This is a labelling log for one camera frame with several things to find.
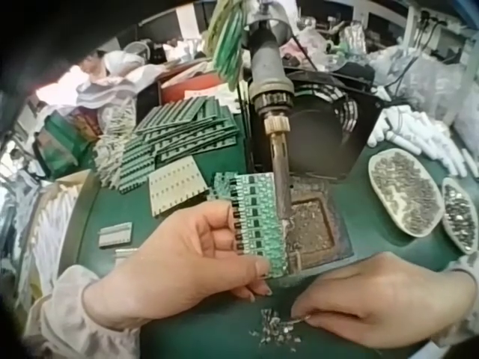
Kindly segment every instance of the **hand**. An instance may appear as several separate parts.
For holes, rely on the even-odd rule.
[[[120,266],[83,294],[88,315],[107,328],[137,328],[232,290],[254,300],[270,295],[263,257],[235,251],[231,204],[206,202],[168,217]]]
[[[393,254],[379,254],[319,277],[291,315],[376,349],[407,346],[460,321],[476,284],[464,272],[435,273]]]

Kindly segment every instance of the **round tray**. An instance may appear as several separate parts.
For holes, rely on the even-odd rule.
[[[454,235],[451,225],[449,223],[449,220],[446,218],[446,213],[442,217],[442,225],[444,226],[444,229],[448,236],[452,239],[452,241],[456,244],[456,246],[465,254],[472,254],[475,251],[478,250],[478,243],[479,243],[479,232],[478,232],[478,227],[479,227],[479,220],[478,220],[478,211],[476,210],[476,207],[474,205],[474,202],[472,202],[471,197],[468,195],[466,191],[460,186],[459,183],[457,183],[454,179],[452,178],[444,178],[444,181],[442,181],[442,196],[445,197],[445,186],[450,185],[451,187],[454,187],[456,191],[458,191],[460,194],[463,195],[464,199],[468,201],[469,203],[469,208],[471,209],[471,216],[472,220],[474,221],[476,225],[476,233],[475,233],[475,238],[474,238],[474,244],[472,245],[472,249],[470,251],[466,250],[464,245],[459,241],[459,239]]]
[[[394,211],[391,208],[389,202],[384,198],[381,191],[377,187],[376,183],[373,181],[372,173],[373,173],[374,167],[376,166],[376,163],[379,162],[381,159],[390,159],[396,153],[400,153],[401,155],[404,155],[408,159],[412,160],[414,162],[415,168],[421,170],[421,177],[424,178],[425,180],[430,181],[430,183],[433,185],[433,188],[434,188],[435,193],[436,193],[436,199],[437,199],[437,203],[439,205],[439,210],[436,213],[436,217],[434,218],[433,223],[429,227],[424,228],[421,231],[421,233],[412,233],[404,227],[403,222],[402,222],[402,217],[403,217],[403,214],[404,214],[404,208],[406,207],[406,201],[403,200],[403,198],[401,198],[400,192],[396,191],[394,188],[391,187],[391,189],[393,190],[394,199],[399,204],[399,210],[397,211],[397,214],[394,214]],[[429,236],[431,234],[431,232],[433,231],[433,229],[441,221],[442,216],[444,215],[444,212],[445,212],[444,201],[442,199],[441,192],[439,191],[439,188],[437,187],[436,183],[434,182],[434,180],[431,177],[431,175],[429,174],[429,172],[427,172],[426,168],[424,168],[424,166],[410,153],[408,153],[404,150],[400,150],[400,149],[392,149],[392,150],[383,151],[383,152],[378,153],[377,155],[371,157],[371,159],[369,161],[369,180],[371,182],[371,185],[373,186],[374,191],[377,194],[377,197],[381,200],[383,206],[386,208],[386,211],[388,211],[388,213],[391,216],[394,223],[399,227],[399,229],[401,229],[403,232],[409,234],[410,236],[415,237],[415,238],[423,238],[423,237]]]

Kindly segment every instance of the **green circuit board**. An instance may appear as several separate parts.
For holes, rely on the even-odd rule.
[[[231,200],[240,253],[268,258],[270,278],[288,273],[286,246],[276,212],[273,174],[216,174],[210,199]]]

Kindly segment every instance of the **sleeve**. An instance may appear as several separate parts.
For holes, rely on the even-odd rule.
[[[83,290],[96,280],[98,277],[86,268],[70,267],[58,279],[53,293],[34,304],[25,339],[36,343],[36,352],[65,358],[139,358],[139,329],[111,331],[97,325],[84,311]]]
[[[144,65],[144,59],[135,54],[129,54],[125,51],[112,51],[103,57],[105,68],[111,76],[119,76],[124,70]]]
[[[446,271],[464,271],[474,278],[479,288],[479,252],[452,262]],[[479,290],[476,296],[473,308],[463,321],[445,329],[433,338],[438,346],[453,346],[479,335]]]

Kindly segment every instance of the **green workbench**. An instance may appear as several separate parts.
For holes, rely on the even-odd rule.
[[[372,254],[391,251],[402,258],[433,270],[443,269],[460,255],[452,241],[439,225],[424,239],[412,240],[398,230],[384,210],[370,186],[367,175],[369,158],[381,150],[366,149],[347,180],[333,185],[333,195],[344,216],[355,256],[360,260]],[[215,172],[238,171],[245,168],[244,159],[237,155],[235,147],[219,153],[205,153],[197,158],[201,172],[210,181]],[[440,184],[446,175],[436,162],[421,160],[434,180]],[[479,193],[473,179],[460,183],[478,204]],[[78,263],[103,276],[112,270],[114,251],[98,248],[98,231],[102,227],[133,222],[132,247],[138,247],[153,232],[159,220],[152,218],[148,187],[143,185],[135,191],[121,195],[116,191],[101,189],[85,228]],[[418,346],[393,351],[374,351],[349,343],[305,324],[296,326],[302,342],[297,352],[288,347],[259,347],[259,338],[250,331],[260,330],[260,310],[274,308],[283,318],[289,318],[294,298],[313,280],[301,280],[290,288],[273,284],[271,298],[259,298],[256,303],[244,303],[229,294],[218,295],[201,306],[180,316],[152,322],[141,331],[141,354],[143,358],[407,358]]]

